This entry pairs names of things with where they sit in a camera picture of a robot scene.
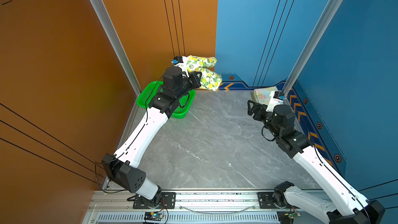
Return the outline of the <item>pastel floral skirt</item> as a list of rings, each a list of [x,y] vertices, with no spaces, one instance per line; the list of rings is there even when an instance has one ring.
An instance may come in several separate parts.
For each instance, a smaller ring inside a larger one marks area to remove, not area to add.
[[[251,93],[251,98],[256,103],[269,105],[269,102],[273,97],[275,91],[278,91],[277,87],[275,86],[258,88]]]

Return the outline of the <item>lemon print skirt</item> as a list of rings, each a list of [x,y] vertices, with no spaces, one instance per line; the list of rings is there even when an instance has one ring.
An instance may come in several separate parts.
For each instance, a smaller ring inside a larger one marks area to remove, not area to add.
[[[200,89],[217,91],[222,83],[222,76],[210,70],[217,64],[215,57],[187,57],[188,72],[201,72],[201,86]]]

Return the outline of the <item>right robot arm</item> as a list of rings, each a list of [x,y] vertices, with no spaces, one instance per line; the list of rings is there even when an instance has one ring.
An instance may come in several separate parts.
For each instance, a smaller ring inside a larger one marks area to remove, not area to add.
[[[304,168],[330,198],[328,201],[308,194],[285,181],[274,188],[278,208],[298,207],[325,224],[379,224],[385,208],[354,189],[318,152],[315,143],[294,128],[295,114],[289,105],[267,106],[249,100],[248,115],[261,121],[278,147]]]

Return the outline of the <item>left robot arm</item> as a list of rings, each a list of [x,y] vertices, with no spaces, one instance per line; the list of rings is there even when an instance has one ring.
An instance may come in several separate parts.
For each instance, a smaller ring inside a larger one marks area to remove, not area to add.
[[[162,78],[159,89],[149,94],[150,102],[137,128],[121,147],[113,154],[107,153],[101,161],[109,180],[153,205],[160,203],[162,189],[146,177],[146,173],[138,168],[139,164],[157,132],[181,106],[180,99],[201,87],[202,73],[188,73],[172,66]]]

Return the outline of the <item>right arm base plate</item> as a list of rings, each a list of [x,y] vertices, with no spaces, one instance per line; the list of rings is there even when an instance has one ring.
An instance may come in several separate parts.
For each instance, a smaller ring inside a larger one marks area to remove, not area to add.
[[[278,208],[278,206],[275,204],[274,192],[271,191],[258,192],[257,196],[258,196],[260,209]]]

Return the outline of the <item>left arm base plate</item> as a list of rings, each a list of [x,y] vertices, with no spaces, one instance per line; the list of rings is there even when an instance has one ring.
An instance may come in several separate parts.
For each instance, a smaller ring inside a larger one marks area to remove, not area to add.
[[[134,209],[161,209],[166,207],[167,209],[174,209],[176,203],[175,192],[162,192],[160,194],[160,202],[155,204],[154,200],[148,200],[142,196],[136,196],[133,208]]]

